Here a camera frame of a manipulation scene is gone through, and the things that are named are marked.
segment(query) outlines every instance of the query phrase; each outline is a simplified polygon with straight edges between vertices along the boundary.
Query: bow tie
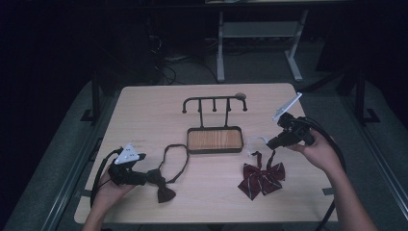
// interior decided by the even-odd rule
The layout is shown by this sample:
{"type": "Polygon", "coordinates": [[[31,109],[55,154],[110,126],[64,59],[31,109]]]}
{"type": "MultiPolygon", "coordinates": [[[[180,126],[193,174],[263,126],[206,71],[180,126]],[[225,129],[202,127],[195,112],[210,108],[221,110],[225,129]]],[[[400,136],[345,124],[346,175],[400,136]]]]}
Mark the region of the bow tie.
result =
{"type": "Polygon", "coordinates": [[[271,166],[275,151],[268,160],[267,170],[261,170],[262,154],[260,152],[252,153],[257,156],[258,167],[249,164],[243,164],[243,180],[238,185],[251,200],[253,200],[259,192],[263,195],[272,193],[282,189],[279,181],[285,180],[285,168],[282,163],[271,166]]]}

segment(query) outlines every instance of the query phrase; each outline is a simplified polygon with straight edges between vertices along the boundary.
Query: wooden tabletop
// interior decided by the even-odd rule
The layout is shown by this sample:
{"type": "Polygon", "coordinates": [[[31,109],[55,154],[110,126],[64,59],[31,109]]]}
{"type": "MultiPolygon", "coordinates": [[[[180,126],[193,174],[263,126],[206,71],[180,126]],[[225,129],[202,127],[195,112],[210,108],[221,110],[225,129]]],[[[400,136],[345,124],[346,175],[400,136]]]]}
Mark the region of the wooden tabletop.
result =
{"type": "MultiPolygon", "coordinates": [[[[271,194],[261,193],[252,201],[239,188],[244,163],[256,166],[256,158],[248,154],[263,153],[266,167],[271,150],[259,137],[272,139],[282,132],[271,118],[276,109],[295,97],[289,84],[205,85],[129,87],[119,96],[114,114],[101,144],[86,185],[91,190],[102,159],[111,151],[131,143],[146,158],[134,170],[147,172],[157,168],[166,146],[187,142],[187,131],[199,127],[197,103],[185,99],[197,96],[246,95],[247,112],[242,102],[231,100],[228,125],[242,129],[244,147],[241,153],[191,154],[184,173],[174,184],[167,184],[177,195],[166,203],[158,203],[157,187],[146,183],[137,186],[107,214],[106,222],[120,223],[228,223],[320,221],[333,200],[322,189],[330,188],[324,173],[313,167],[301,154],[279,147],[273,165],[283,163],[286,180],[283,189],[271,194]]],[[[225,103],[217,102],[213,112],[211,100],[203,101],[204,126],[223,126],[225,103]]],[[[304,116],[297,102],[289,113],[304,116]]],[[[174,177],[183,167],[186,152],[171,148],[162,166],[162,175],[174,177]]],[[[85,222],[89,198],[82,196],[75,220],[85,222]]],[[[330,220],[337,220],[334,213],[330,220]]]]}

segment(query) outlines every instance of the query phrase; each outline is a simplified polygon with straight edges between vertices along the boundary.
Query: black cable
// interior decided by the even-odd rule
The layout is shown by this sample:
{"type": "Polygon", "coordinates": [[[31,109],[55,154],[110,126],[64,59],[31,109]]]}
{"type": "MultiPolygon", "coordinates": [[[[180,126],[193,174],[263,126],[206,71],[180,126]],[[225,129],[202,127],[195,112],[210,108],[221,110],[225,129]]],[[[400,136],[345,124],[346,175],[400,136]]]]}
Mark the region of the black cable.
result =
{"type": "Polygon", "coordinates": [[[96,194],[98,193],[98,190],[99,190],[99,188],[100,188],[100,187],[99,187],[99,179],[101,178],[102,171],[103,171],[103,169],[105,168],[106,163],[108,162],[109,158],[110,158],[112,155],[114,155],[115,153],[116,153],[116,154],[119,154],[122,150],[123,150],[123,148],[119,148],[119,149],[117,149],[117,150],[114,150],[114,151],[112,151],[111,153],[109,153],[108,156],[107,156],[105,159],[103,159],[103,161],[102,161],[102,163],[101,163],[101,165],[100,165],[100,167],[99,167],[99,169],[98,169],[98,171],[97,171],[97,173],[96,173],[95,180],[93,181],[92,191],[91,191],[91,193],[90,193],[90,207],[91,207],[91,208],[92,208],[92,205],[93,205],[93,200],[95,199],[96,194]]]}

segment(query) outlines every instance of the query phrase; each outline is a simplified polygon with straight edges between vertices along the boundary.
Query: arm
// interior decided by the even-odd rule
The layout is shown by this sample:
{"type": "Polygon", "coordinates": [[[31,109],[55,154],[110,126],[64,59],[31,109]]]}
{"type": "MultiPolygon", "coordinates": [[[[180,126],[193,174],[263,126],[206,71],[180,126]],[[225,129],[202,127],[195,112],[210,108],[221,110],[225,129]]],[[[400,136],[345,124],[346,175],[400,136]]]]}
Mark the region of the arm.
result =
{"type": "Polygon", "coordinates": [[[320,133],[314,130],[310,133],[315,138],[314,144],[294,144],[288,148],[302,153],[312,165],[327,175],[334,189],[336,211],[342,230],[377,230],[343,171],[336,152],[320,133]]]}
{"type": "Polygon", "coordinates": [[[101,176],[101,179],[99,180],[100,188],[82,228],[83,231],[100,231],[103,220],[108,211],[123,197],[123,195],[135,187],[132,185],[117,186],[110,180],[110,178],[108,171],[105,171],[101,176]]]}

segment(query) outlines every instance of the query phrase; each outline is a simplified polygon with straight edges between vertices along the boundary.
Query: hand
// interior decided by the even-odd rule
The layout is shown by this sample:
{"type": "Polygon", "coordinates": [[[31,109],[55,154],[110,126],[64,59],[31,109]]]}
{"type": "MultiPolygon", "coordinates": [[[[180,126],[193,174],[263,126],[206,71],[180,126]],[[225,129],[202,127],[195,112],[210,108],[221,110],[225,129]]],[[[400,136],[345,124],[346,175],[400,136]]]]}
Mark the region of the hand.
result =
{"type": "Polygon", "coordinates": [[[133,185],[120,185],[117,186],[106,170],[101,179],[99,180],[99,190],[96,193],[96,197],[93,200],[92,208],[85,224],[82,228],[83,231],[99,231],[101,230],[102,223],[106,213],[119,201],[123,195],[132,190],[133,185]]]}
{"type": "Polygon", "coordinates": [[[328,141],[319,132],[310,130],[310,134],[315,138],[315,142],[310,145],[293,144],[287,146],[293,151],[302,153],[306,159],[315,167],[327,173],[329,170],[342,169],[339,158],[328,141]]]}
{"type": "Polygon", "coordinates": [[[111,209],[126,193],[132,190],[134,185],[116,185],[106,170],[99,180],[99,190],[93,201],[93,206],[102,206],[106,211],[111,209]]]}

